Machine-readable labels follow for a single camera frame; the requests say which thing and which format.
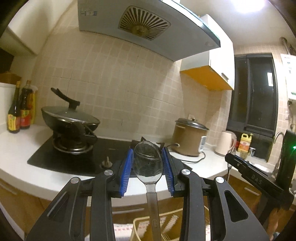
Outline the yellow dish soap bottle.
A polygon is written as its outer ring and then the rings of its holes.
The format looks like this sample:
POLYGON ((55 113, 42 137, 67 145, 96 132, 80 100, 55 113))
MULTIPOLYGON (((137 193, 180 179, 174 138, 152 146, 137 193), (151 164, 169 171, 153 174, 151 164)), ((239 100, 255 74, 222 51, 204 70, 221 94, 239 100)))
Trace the yellow dish soap bottle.
POLYGON ((238 146, 238 152, 240 153, 240 158, 242 158, 243 160, 245 160, 248 156, 250 144, 252 141, 252 136, 253 136, 252 133, 249 135, 246 133, 243 133, 241 135, 240 143, 238 146))

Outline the pink electric kettle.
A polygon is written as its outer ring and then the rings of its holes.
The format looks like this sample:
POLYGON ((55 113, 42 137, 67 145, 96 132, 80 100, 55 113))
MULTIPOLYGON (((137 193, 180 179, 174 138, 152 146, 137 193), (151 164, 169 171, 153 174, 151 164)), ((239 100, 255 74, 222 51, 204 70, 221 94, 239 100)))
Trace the pink electric kettle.
POLYGON ((220 156, 230 153, 236 145, 236 135, 231 131, 222 131, 218 138, 214 152, 220 156))

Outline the wooden base cabinets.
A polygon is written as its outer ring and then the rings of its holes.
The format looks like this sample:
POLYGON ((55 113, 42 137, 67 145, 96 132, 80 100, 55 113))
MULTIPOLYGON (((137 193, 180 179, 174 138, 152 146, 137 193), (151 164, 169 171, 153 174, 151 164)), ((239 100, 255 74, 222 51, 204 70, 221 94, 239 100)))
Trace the wooden base cabinets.
MULTIPOLYGON (((158 202, 160 214, 181 209, 183 198, 168 198, 158 202)), ((48 207, 50 202, 25 192, 1 181, 1 205, 9 217, 15 221, 27 235, 35 222, 48 207)), ((114 224, 132 224, 139 217, 149 216, 147 204, 114 207, 112 209, 114 224)))

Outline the dark soy sauce bottle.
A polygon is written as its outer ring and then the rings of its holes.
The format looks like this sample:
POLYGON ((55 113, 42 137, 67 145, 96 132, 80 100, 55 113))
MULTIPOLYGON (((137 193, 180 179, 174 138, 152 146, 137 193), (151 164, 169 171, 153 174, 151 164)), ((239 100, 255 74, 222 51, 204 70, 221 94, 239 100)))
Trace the dark soy sauce bottle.
POLYGON ((10 133, 18 133, 20 131, 21 110, 19 106, 21 81, 16 82, 16 89, 13 97, 11 107, 8 111, 8 131, 10 133))

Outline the white wall cabinet orange bottom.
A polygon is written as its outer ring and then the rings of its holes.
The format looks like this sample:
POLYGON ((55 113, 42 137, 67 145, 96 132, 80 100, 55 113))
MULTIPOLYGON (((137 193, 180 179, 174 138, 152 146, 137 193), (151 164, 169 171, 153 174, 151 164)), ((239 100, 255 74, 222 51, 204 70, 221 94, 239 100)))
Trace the white wall cabinet orange bottom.
POLYGON ((210 15, 205 14, 201 19, 218 36, 221 47, 183 59, 180 72, 188 75, 208 90, 234 90, 233 43, 210 15))

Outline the black wok with lid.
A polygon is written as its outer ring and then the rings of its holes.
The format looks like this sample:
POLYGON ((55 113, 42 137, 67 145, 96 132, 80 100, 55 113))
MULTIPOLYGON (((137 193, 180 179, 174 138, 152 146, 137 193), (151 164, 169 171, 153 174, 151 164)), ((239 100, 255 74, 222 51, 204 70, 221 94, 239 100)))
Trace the black wok with lid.
POLYGON ((46 125, 68 139, 93 145, 97 141, 94 131, 99 126, 100 120, 91 114, 77 110, 80 102, 67 97, 59 89, 52 87, 51 91, 68 102, 68 106, 42 107, 41 112, 46 125))

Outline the left upper white cabinet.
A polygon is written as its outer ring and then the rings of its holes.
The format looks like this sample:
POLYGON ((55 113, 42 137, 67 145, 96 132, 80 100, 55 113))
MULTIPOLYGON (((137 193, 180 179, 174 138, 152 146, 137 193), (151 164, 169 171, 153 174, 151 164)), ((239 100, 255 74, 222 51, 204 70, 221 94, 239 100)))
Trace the left upper white cabinet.
POLYGON ((1 48, 14 56, 39 54, 71 1, 28 1, 1 36, 1 48))

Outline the striped woven table mat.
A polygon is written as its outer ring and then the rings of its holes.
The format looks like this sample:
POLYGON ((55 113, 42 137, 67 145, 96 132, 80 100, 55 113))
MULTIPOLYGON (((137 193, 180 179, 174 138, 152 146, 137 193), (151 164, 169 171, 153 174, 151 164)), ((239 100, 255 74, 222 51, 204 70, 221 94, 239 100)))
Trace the striped woven table mat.
MULTIPOLYGON (((133 225, 132 224, 114 224, 114 232, 116 240, 131 240, 132 237, 137 236, 132 234, 133 225)), ((210 240, 210 225, 206 226, 206 240, 210 240)))

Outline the dark window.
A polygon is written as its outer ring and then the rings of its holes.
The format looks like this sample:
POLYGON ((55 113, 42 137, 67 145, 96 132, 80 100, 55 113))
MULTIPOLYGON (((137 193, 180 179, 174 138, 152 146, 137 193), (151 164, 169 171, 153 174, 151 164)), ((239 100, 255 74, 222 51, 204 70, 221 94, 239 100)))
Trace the dark window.
POLYGON ((254 155, 267 161, 278 119, 278 82, 270 53, 235 57, 235 88, 231 95, 227 130, 252 135, 254 155))

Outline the black gas stove top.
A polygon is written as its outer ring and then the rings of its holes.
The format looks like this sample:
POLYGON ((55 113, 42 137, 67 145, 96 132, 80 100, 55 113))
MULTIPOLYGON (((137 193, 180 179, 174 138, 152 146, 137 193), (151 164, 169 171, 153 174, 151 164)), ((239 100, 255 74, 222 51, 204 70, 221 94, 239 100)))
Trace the black gas stove top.
POLYGON ((123 141, 108 138, 98 138, 93 148, 84 154, 73 155, 60 152, 54 148, 53 138, 50 137, 28 159, 29 165, 80 176, 95 176, 105 169, 103 161, 114 164, 126 158, 128 149, 138 141, 123 141))

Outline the red label sauce bottle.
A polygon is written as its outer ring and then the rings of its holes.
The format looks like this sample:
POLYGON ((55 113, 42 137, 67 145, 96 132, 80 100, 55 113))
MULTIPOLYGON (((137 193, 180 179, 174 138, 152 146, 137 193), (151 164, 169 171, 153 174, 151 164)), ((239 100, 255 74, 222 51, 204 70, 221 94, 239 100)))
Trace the red label sauce bottle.
POLYGON ((31 80, 27 80, 26 85, 22 88, 20 97, 20 108, 21 108, 21 129, 28 129, 31 125, 31 80))

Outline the white refrigerator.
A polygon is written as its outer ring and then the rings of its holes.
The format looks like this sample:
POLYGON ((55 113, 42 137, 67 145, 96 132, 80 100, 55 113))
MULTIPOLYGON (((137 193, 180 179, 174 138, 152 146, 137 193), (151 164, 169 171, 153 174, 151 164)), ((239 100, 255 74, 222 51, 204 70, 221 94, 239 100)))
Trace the white refrigerator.
POLYGON ((0 123, 6 124, 16 86, 14 84, 1 83, 0 87, 0 123))

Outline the grey range hood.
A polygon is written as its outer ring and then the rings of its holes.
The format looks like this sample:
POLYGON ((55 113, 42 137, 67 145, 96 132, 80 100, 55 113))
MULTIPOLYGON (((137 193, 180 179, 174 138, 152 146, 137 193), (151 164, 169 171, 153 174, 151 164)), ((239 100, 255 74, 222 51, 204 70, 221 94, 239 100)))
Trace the grey range hood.
POLYGON ((191 10, 175 1, 79 0, 81 31, 105 34, 178 61, 221 46, 191 10))

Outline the yellow oil bottle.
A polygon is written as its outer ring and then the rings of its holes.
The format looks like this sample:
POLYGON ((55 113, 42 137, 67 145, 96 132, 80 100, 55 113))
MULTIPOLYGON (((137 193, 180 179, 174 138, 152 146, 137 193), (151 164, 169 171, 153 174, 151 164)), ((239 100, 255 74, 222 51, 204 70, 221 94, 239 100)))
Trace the yellow oil bottle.
POLYGON ((31 108, 31 125, 34 124, 35 118, 36 118, 36 93, 38 91, 38 88, 34 85, 31 86, 31 89, 33 91, 31 101, 32 101, 32 108, 31 108))

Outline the brown rice cooker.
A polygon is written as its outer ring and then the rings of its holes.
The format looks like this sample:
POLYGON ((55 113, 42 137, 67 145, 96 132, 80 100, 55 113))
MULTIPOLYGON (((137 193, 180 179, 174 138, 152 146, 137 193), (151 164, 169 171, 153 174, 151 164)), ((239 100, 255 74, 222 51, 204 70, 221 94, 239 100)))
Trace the brown rice cooker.
POLYGON ((209 129, 195 119, 179 118, 175 122, 171 149, 184 156, 199 156, 203 151, 209 129))

